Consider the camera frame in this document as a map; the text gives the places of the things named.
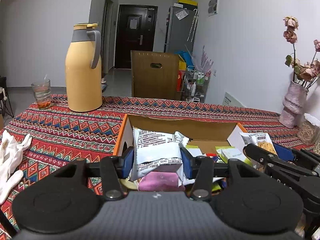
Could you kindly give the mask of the yellow thermos jug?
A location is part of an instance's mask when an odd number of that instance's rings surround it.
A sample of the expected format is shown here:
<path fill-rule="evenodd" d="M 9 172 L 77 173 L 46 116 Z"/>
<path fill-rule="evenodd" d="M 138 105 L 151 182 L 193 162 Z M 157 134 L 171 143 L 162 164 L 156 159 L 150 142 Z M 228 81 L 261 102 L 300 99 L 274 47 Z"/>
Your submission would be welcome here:
<path fill-rule="evenodd" d="M 101 33 L 96 23 L 74 25 L 65 59 L 68 108 L 90 112 L 102 104 Z"/>

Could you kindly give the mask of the white gold noodle snack packet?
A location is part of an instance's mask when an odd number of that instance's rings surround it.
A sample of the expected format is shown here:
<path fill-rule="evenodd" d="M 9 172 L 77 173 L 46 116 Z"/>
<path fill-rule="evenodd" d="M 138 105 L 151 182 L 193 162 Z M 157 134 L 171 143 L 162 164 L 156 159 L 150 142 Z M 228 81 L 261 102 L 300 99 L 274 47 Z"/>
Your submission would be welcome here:
<path fill-rule="evenodd" d="M 245 145 L 253 144 L 268 152 L 277 155 L 273 142 L 268 133 L 244 133 L 240 132 L 240 135 Z"/>

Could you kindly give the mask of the grey refrigerator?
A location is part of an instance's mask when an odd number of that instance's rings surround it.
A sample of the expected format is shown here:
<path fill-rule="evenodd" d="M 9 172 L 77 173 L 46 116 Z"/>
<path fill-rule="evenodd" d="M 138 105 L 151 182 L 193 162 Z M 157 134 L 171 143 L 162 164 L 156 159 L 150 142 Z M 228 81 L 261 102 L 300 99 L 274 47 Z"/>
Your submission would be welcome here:
<path fill-rule="evenodd" d="M 193 52 L 197 7 L 183 4 L 171 6 L 168 11 L 167 29 L 164 42 L 165 53 L 179 51 Z"/>

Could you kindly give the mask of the white cotton gloves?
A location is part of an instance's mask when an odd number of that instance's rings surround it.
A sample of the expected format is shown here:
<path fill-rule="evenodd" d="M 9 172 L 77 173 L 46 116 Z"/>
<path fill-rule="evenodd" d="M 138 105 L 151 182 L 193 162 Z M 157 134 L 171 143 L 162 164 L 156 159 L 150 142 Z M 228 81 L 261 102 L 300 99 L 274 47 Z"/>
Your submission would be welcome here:
<path fill-rule="evenodd" d="M 32 137 L 27 134 L 21 143 L 6 130 L 1 139 L 1 205 L 7 199 L 10 191 L 22 180 L 23 171 L 16 168 L 21 164 L 23 153 L 32 142 Z"/>

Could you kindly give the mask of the green snack packet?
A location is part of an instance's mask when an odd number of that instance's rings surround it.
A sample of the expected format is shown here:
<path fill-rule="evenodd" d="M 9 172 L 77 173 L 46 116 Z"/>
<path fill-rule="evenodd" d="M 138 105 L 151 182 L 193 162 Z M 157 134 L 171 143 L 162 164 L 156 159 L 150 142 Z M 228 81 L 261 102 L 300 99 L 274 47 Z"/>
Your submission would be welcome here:
<path fill-rule="evenodd" d="M 216 146 L 215 147 L 217 154 L 222 159 L 224 163 L 228 163 L 229 159 L 238 159 L 250 166 L 252 162 L 237 148 L 232 146 Z"/>

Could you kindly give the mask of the pink vase with dried flowers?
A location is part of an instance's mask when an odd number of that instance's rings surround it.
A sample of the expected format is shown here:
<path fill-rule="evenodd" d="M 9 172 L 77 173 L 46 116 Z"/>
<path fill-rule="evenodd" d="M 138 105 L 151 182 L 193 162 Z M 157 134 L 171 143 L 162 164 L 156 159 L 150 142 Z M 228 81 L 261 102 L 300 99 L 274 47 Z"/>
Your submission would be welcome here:
<path fill-rule="evenodd" d="M 286 30 L 283 37 L 286 42 L 292 45 L 293 52 L 286 56 L 285 65 L 293 70 L 287 93 L 283 100 L 283 110 L 281 111 L 279 122 L 287 128 L 296 126 L 297 118 L 303 114 L 304 105 L 309 89 L 319 79 L 319 40 L 314 40 L 314 55 L 311 62 L 302 64 L 297 57 L 296 43 L 298 42 L 297 30 L 298 19 L 293 16 L 283 18 Z"/>

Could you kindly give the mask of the glass cup with drink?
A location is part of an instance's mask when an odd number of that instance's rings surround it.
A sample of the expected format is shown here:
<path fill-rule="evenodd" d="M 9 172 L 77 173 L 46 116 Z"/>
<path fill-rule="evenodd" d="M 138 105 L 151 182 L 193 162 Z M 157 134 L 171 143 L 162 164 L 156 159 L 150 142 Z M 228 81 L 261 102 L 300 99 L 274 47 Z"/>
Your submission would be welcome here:
<path fill-rule="evenodd" d="M 31 84 L 38 109 L 48 109 L 51 105 L 51 85 L 49 79 Z"/>

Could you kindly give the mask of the dark entrance door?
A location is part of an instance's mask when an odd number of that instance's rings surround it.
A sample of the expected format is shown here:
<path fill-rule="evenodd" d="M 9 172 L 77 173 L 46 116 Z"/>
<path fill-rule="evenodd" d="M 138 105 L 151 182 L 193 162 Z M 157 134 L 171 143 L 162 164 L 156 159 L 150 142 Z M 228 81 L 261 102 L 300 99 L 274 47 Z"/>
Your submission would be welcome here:
<path fill-rule="evenodd" d="M 114 68 L 131 68 L 131 51 L 153 51 L 157 6 L 119 6 Z"/>

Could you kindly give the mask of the black folding chair with clothes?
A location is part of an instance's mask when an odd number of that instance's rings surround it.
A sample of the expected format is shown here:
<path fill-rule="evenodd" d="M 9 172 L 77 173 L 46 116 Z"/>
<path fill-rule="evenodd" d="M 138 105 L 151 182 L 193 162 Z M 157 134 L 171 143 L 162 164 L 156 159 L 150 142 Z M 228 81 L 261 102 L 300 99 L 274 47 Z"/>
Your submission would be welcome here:
<path fill-rule="evenodd" d="M 0 88 L 1 88 L 1 115 L 5 116 L 6 114 L 11 118 L 14 117 L 14 112 L 12 110 L 8 88 L 7 88 L 7 78 L 0 77 Z"/>

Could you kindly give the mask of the pink snack packet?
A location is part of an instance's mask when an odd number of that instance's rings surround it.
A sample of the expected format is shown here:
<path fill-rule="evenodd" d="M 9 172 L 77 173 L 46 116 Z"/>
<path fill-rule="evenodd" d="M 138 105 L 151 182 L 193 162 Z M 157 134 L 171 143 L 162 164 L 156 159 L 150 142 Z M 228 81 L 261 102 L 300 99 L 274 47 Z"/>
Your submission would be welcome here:
<path fill-rule="evenodd" d="M 150 172 L 138 183 L 139 191 L 184 191 L 184 185 L 179 184 L 179 177 L 171 172 Z"/>

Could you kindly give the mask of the red cardboard snack box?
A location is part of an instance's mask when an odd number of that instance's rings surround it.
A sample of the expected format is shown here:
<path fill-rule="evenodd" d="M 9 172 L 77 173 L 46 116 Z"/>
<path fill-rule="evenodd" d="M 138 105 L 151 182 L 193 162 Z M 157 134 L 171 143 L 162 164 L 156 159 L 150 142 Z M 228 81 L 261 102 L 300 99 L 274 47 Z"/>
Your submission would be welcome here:
<path fill-rule="evenodd" d="M 189 138 L 189 142 L 184 146 L 187 150 L 193 151 L 195 148 L 199 148 L 198 152 L 191 154 L 193 157 L 201 154 L 215 153 L 216 146 L 232 146 L 241 152 L 245 146 L 240 135 L 240 132 L 244 132 L 245 129 L 240 124 L 188 119 L 155 119 L 137 115 L 125 115 L 113 153 L 116 156 L 121 156 L 126 150 L 131 152 L 129 154 L 129 164 L 125 166 L 125 171 L 121 172 L 121 175 L 129 181 L 131 181 L 130 177 L 134 160 L 133 128 L 135 127 L 147 131 L 170 134 L 176 131 L 182 133 Z M 183 165 L 182 185 L 188 185 L 193 181 L 193 179 L 187 176 L 187 168 Z"/>

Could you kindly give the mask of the colourful patterned tablecloth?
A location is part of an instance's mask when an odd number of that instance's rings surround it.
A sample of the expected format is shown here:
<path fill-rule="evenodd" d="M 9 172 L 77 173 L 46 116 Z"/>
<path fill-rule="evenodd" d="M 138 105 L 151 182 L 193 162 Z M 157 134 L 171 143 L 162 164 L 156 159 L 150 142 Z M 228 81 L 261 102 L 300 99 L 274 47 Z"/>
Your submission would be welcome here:
<path fill-rule="evenodd" d="M 67 107 L 67 97 L 54 94 L 52 104 L 40 110 L 35 104 L 14 117 L 5 130 L 22 140 L 31 134 L 33 142 L 20 164 L 22 181 L 10 191 L 1 210 L 12 225 L 11 212 L 17 194 L 54 172 L 69 161 L 83 157 L 95 162 L 111 155 L 118 141 L 121 122 L 126 114 L 166 119 L 192 119 L 204 122 L 238 122 L 249 132 L 267 132 L 271 139 L 290 148 L 304 148 L 297 129 L 279 123 L 279 115 L 260 109 L 210 105 L 165 99 L 132 97 L 103 98 L 103 105 L 89 113 L 75 113 Z"/>

